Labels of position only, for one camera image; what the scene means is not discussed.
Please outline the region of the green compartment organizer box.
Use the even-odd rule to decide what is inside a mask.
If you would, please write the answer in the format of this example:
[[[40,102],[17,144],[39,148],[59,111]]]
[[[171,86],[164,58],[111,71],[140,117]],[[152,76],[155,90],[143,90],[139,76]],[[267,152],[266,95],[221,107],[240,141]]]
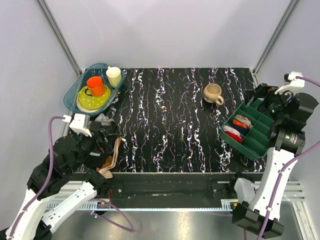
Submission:
[[[261,113],[257,107],[262,103],[262,100],[255,100],[251,106],[246,106],[241,103],[240,106],[232,113],[232,115],[223,124],[224,126],[231,126],[236,115],[241,115],[250,120],[252,127],[243,134],[240,131],[241,142],[236,141],[223,130],[220,131],[221,140],[225,141],[232,148],[243,154],[251,161],[264,158],[268,150],[268,131],[274,122],[271,116],[267,113]]]

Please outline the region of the black underwear in pile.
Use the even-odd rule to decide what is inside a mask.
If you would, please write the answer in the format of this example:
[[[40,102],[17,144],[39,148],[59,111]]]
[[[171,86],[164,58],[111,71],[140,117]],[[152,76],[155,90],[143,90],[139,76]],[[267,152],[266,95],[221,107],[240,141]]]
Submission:
[[[101,168],[106,159],[113,155],[114,150],[107,151],[98,155],[97,153],[90,153],[87,159],[84,161],[84,165],[90,169]]]

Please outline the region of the tan beige underwear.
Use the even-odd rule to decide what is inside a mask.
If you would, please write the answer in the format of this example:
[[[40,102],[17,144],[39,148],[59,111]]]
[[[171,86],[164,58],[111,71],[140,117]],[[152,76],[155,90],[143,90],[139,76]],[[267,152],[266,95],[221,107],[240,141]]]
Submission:
[[[96,171],[100,173],[105,179],[111,179],[113,177],[111,170],[116,166],[119,147],[121,145],[122,137],[118,137],[115,141],[113,148],[113,155],[110,155],[102,165],[102,167],[97,167]]]

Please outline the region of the right aluminium corner post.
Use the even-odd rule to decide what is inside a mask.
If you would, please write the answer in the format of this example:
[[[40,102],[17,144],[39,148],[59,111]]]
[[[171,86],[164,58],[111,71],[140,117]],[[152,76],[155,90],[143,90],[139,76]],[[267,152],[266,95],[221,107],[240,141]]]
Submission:
[[[293,15],[294,11],[296,10],[297,6],[299,5],[300,0],[290,0],[282,17],[280,18],[275,30],[273,31],[271,38],[269,39],[266,47],[264,48],[262,55],[260,56],[257,64],[253,68],[252,72],[255,75],[258,75],[259,71],[262,69],[265,61],[267,60],[268,56],[272,52],[274,46],[276,45],[279,37],[281,36],[283,30],[285,29],[286,25],[288,24],[291,16]]]

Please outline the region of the rolled pink-beige underwear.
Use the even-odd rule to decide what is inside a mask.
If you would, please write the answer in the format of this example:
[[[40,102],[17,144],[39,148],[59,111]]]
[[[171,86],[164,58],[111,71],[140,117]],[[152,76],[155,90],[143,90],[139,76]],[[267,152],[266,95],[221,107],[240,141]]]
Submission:
[[[250,128],[250,129],[253,127],[251,121],[245,116],[236,114],[234,118],[237,119],[239,122],[245,124],[246,127]]]

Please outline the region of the cream cup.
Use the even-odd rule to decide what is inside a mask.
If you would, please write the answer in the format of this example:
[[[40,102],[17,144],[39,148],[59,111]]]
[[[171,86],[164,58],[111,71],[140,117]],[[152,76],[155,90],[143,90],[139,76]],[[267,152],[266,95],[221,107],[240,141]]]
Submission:
[[[106,76],[108,78],[110,85],[113,88],[116,88],[122,80],[122,72],[118,67],[115,67],[115,66],[113,67],[109,66],[107,68]]]

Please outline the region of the aluminium frame rail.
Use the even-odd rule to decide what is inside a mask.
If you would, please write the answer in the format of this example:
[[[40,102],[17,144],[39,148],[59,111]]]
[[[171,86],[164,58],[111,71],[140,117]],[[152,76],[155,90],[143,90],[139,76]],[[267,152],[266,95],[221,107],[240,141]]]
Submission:
[[[60,191],[54,196],[52,201],[64,201],[67,197],[72,195],[82,185],[81,181],[70,181],[64,185]],[[302,191],[301,185],[297,181],[288,181],[285,187],[282,201],[296,202],[304,201],[305,196]]]

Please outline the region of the aluminium corner post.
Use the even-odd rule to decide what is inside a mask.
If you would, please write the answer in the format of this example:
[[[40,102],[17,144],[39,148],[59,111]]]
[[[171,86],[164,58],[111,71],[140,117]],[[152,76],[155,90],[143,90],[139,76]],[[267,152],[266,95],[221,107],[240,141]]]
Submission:
[[[51,31],[53,32],[55,38],[57,39],[72,69],[74,70],[75,74],[79,77],[82,73],[82,70],[79,67],[75,57],[73,56],[47,2],[45,0],[36,0],[36,3],[38,4],[42,14],[44,15]]]
[[[280,18],[275,30],[273,31],[271,38],[269,39],[266,47],[264,48],[262,55],[260,56],[257,64],[253,68],[252,72],[255,75],[258,75],[259,71],[262,69],[265,61],[267,60],[268,56],[272,52],[274,46],[276,45],[279,37],[281,36],[283,30],[285,29],[286,25],[288,24],[291,16],[293,15],[294,11],[296,10],[297,6],[299,5],[300,0],[290,0],[282,17]]]

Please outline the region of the left aluminium corner post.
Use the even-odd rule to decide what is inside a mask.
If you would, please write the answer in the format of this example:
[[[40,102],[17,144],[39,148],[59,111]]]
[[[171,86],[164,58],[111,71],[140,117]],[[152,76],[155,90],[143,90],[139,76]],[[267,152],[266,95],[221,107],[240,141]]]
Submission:
[[[47,2],[45,0],[36,0],[36,3],[38,4],[42,14],[44,15],[51,31],[53,32],[55,38],[57,39],[72,69],[74,70],[75,74],[79,77],[82,73],[82,70],[79,67],[75,57],[73,56]]]

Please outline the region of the beige ceramic mug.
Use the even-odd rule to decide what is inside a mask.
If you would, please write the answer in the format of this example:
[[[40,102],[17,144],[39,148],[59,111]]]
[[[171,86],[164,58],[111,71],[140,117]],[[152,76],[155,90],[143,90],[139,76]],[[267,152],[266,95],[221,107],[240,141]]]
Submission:
[[[203,90],[203,99],[207,103],[223,105],[225,100],[222,97],[222,89],[218,84],[210,83]]]

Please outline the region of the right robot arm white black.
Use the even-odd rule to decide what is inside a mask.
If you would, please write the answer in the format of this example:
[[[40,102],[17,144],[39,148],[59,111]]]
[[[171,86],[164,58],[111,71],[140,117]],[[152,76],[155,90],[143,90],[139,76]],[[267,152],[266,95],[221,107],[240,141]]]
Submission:
[[[319,103],[307,93],[294,93],[291,87],[265,83],[250,90],[250,96],[247,105],[262,99],[257,110],[273,119],[268,131],[266,168],[258,187],[251,177],[238,172],[227,185],[227,192],[237,198],[232,223],[262,240],[279,237],[284,232],[279,222],[280,207],[289,175],[300,157],[319,146],[316,143],[304,151],[306,137],[302,130]]]

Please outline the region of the teal plastic tub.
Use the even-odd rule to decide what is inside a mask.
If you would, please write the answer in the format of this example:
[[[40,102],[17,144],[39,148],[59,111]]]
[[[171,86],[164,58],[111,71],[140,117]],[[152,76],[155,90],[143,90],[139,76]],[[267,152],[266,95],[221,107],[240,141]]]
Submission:
[[[122,69],[105,63],[93,64],[67,91],[63,103],[75,114],[99,115],[110,106],[124,80]]]

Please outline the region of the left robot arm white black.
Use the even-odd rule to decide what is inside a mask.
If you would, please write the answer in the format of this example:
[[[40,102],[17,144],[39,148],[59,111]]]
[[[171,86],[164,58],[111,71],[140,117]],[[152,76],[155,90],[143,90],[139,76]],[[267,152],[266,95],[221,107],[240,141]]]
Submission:
[[[98,121],[83,122],[83,133],[63,136],[49,142],[46,158],[32,172],[25,198],[13,224],[0,232],[2,240],[50,240],[57,228],[84,202],[108,193],[108,180],[96,169],[102,167],[93,153],[108,157],[118,143],[114,122],[103,125]],[[58,207],[46,211],[48,204],[70,181],[81,166],[89,168],[80,188]]]

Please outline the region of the orange mug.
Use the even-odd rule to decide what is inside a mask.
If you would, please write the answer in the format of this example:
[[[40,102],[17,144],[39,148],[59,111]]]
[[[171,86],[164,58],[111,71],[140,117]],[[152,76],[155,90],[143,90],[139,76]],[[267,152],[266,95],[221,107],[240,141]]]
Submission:
[[[100,97],[105,93],[105,85],[103,79],[99,76],[93,76],[86,82],[84,93],[87,96]]]

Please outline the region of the rolled orange-navy underwear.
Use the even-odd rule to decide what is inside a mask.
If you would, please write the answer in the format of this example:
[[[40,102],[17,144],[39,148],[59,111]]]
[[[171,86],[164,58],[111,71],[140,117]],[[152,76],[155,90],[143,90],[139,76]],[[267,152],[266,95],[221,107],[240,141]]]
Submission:
[[[238,120],[236,120],[236,119],[234,119],[234,120],[232,121],[232,123],[233,123],[235,126],[239,126],[239,127],[244,128],[244,129],[247,129],[247,128],[248,128],[244,123],[242,123],[242,122],[240,122],[240,121],[238,121]]]

